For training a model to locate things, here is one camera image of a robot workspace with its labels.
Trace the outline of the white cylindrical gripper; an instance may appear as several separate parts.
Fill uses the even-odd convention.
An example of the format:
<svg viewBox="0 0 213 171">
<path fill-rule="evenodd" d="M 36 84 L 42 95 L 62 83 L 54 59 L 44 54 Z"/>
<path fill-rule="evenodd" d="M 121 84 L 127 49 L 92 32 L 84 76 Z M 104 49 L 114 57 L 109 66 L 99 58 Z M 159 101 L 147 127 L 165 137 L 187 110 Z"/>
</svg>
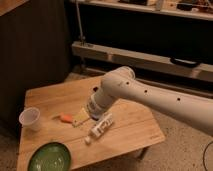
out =
<svg viewBox="0 0 213 171">
<path fill-rule="evenodd" d="M 116 101 L 115 97 L 108 95 L 102 89 L 98 89 L 89 97 L 86 108 L 92 119 L 99 120 Z"/>
</svg>

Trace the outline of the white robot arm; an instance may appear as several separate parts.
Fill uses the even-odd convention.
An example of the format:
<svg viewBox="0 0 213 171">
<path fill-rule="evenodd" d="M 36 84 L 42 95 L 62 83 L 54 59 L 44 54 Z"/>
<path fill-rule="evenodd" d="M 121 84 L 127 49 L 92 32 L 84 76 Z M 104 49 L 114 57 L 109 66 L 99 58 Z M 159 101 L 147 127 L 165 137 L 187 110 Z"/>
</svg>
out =
<svg viewBox="0 0 213 171">
<path fill-rule="evenodd" d="M 118 99 L 146 105 L 213 136 L 213 99 L 141 83 L 130 67 L 122 66 L 105 73 L 99 88 L 89 97 L 90 117 L 100 119 Z"/>
</svg>

